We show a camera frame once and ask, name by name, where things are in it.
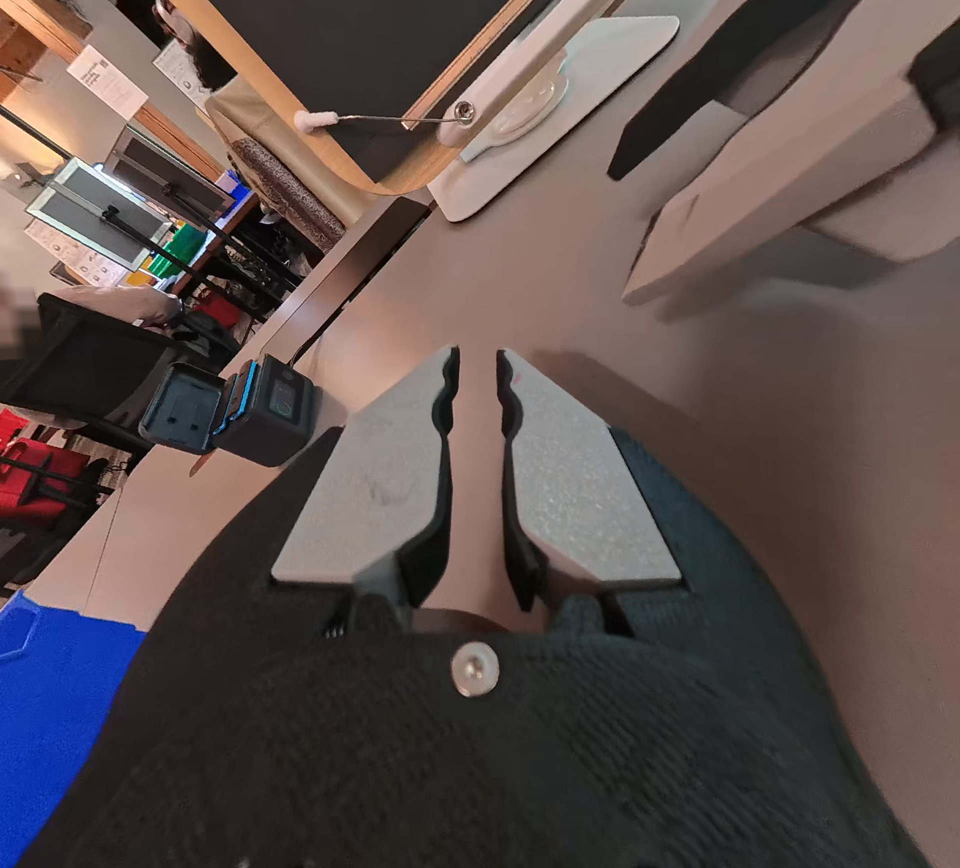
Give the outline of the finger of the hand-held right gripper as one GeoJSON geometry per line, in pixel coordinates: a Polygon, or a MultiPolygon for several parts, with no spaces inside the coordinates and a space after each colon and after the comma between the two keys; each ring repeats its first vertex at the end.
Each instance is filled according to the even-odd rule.
{"type": "Polygon", "coordinates": [[[958,129],[895,78],[726,172],[721,157],[652,219],[621,298],[658,298],[795,226],[898,264],[958,237],[958,129]]]}
{"type": "Polygon", "coordinates": [[[837,0],[745,0],[630,119],[607,168],[620,181],[769,47],[837,0]]]}

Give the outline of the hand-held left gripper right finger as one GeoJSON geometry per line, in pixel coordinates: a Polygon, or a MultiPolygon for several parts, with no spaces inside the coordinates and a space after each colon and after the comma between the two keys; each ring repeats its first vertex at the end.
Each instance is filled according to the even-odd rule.
{"type": "Polygon", "coordinates": [[[508,348],[496,354],[505,567],[523,611],[672,588],[683,574],[610,426],[508,348]]]}

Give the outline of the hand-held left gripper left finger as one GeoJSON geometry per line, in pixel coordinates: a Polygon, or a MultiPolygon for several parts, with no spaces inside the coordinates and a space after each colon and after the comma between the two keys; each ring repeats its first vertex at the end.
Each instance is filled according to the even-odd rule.
{"type": "Polygon", "coordinates": [[[450,559],[450,431],[461,351],[436,351],[349,415],[270,571],[419,608],[450,559]]]}

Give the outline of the blue plastic bin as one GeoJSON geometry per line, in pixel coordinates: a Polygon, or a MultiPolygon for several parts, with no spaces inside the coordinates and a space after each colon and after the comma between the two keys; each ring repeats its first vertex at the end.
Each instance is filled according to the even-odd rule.
{"type": "Polygon", "coordinates": [[[1,865],[14,866],[90,754],[145,633],[45,607],[1,612],[1,865]]]}

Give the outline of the white board stand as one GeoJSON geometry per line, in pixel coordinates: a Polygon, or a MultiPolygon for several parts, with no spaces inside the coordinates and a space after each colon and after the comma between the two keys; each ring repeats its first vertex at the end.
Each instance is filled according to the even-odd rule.
{"type": "Polygon", "coordinates": [[[428,185],[452,223],[478,213],[676,38],[672,14],[626,0],[555,0],[457,97],[438,141],[457,154],[428,185]]]}

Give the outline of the black charging case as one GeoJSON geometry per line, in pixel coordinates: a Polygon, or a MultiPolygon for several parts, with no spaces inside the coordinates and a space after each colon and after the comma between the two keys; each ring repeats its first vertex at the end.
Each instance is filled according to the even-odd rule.
{"type": "Polygon", "coordinates": [[[147,442],[196,456],[224,451],[277,467],[311,440],[319,392],[304,375],[264,354],[229,378],[177,362],[138,424],[147,442]]]}

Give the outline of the green bin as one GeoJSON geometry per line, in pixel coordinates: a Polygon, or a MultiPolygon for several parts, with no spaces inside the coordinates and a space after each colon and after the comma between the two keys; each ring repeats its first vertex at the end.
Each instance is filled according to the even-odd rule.
{"type": "MultiPolygon", "coordinates": [[[[162,250],[172,254],[174,259],[189,263],[204,247],[208,233],[204,229],[183,222],[174,223],[174,228],[170,240],[162,246],[162,250]]],[[[159,281],[176,277],[182,272],[182,269],[168,257],[156,254],[150,259],[145,270],[159,281]]]]}

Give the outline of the red bag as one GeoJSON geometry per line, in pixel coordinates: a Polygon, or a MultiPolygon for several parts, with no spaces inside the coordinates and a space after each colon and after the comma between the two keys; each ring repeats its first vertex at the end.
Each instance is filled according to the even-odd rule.
{"type": "Polygon", "coordinates": [[[9,409],[1,413],[1,519],[42,531],[97,505],[84,484],[90,458],[34,440],[29,422],[9,409]]]}

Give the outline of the dark framed grey panel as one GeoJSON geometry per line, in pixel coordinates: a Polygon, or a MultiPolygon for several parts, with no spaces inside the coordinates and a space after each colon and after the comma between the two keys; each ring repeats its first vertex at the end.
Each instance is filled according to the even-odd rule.
{"type": "Polygon", "coordinates": [[[127,126],[102,163],[102,171],[141,197],[169,210],[188,202],[211,220],[233,206],[233,197],[150,136],[127,126]]]}

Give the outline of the small white paper notice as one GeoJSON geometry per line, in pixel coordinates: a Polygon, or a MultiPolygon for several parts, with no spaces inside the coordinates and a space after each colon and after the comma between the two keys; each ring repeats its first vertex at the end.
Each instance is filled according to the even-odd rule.
{"type": "Polygon", "coordinates": [[[210,91],[202,85],[195,66],[182,45],[177,41],[169,42],[153,59],[152,65],[196,106],[204,107],[210,91]]]}

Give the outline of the large white paper notice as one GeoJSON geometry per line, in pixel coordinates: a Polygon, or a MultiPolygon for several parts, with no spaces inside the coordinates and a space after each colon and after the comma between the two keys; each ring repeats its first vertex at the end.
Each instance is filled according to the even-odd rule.
{"type": "Polygon", "coordinates": [[[93,46],[85,46],[66,72],[125,122],[149,104],[149,95],[93,46]]]}

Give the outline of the black board with wooden frame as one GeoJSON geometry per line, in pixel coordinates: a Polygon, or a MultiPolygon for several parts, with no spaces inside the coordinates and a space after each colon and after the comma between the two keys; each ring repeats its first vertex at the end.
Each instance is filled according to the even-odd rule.
{"type": "Polygon", "coordinates": [[[523,43],[558,0],[170,0],[294,138],[364,193],[426,186],[556,58],[523,43]]]}

